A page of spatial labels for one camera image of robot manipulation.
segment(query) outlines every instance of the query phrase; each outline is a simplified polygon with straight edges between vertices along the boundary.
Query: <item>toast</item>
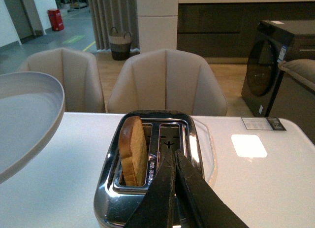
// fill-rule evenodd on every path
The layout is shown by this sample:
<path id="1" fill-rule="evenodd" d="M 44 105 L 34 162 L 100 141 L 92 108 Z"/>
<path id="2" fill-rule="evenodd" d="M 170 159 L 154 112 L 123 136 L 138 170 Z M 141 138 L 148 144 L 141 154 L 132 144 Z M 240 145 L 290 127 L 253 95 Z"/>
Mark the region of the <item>toast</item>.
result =
<path id="1" fill-rule="evenodd" d="M 148 150 L 139 116 L 128 117 L 119 133 L 118 149 L 123 175 L 128 186 L 143 186 L 146 178 Z"/>

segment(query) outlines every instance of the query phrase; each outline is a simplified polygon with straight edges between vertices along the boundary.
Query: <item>gray floor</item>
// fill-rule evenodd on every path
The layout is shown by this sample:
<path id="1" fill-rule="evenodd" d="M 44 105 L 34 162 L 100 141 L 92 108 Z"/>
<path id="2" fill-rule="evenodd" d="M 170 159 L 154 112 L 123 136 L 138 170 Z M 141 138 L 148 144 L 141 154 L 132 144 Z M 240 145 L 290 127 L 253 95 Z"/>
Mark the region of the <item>gray floor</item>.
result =
<path id="1" fill-rule="evenodd" d="M 58 47 L 96 53 L 92 19 L 88 7 L 67 12 L 61 10 L 64 29 L 59 32 L 48 31 L 22 45 L 4 48 L 0 52 L 0 74 L 14 72 L 31 54 Z"/>

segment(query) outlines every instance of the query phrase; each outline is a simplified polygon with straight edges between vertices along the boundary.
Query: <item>front-loading washing machine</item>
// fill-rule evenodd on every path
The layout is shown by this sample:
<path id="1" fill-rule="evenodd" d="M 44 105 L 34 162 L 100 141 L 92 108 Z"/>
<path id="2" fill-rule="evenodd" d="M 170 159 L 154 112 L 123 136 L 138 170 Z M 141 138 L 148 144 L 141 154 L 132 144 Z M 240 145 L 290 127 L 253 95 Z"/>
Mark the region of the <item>front-loading washing machine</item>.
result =
<path id="1" fill-rule="evenodd" d="M 315 20 L 261 21 L 242 89 L 254 116 L 269 116 L 283 76 L 278 63 L 295 59 L 315 60 Z"/>

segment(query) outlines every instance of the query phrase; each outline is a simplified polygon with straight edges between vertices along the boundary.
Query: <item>washing machine door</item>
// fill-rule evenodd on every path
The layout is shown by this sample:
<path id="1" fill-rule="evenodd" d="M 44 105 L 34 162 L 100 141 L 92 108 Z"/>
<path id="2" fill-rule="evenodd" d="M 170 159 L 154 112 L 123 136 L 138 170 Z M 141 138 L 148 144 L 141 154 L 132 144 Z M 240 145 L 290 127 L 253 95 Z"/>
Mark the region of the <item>washing machine door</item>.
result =
<path id="1" fill-rule="evenodd" d="M 253 46 L 246 72 L 248 87 L 253 95 L 259 97 L 268 92 L 277 64 L 276 50 L 270 41 L 260 40 Z"/>

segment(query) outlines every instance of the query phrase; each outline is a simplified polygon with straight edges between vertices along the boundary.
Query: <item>stainless steel toaster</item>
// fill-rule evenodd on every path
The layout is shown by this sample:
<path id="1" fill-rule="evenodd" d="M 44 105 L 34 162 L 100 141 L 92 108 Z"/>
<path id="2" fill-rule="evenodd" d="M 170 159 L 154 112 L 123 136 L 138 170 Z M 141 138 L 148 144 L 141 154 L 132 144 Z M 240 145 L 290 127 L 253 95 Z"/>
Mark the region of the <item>stainless steel toaster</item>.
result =
<path id="1" fill-rule="evenodd" d="M 148 148 L 146 182 L 142 187 L 126 186 L 118 151 L 120 129 L 126 118 L 136 115 L 142 120 Z M 166 150 L 178 149 L 203 176 L 199 141 L 190 116 L 166 110 L 143 110 L 126 114 L 120 121 L 108 149 L 94 196 L 94 212 L 100 227 L 123 227 L 142 201 Z M 178 210 L 174 211 L 173 227 L 180 227 Z"/>

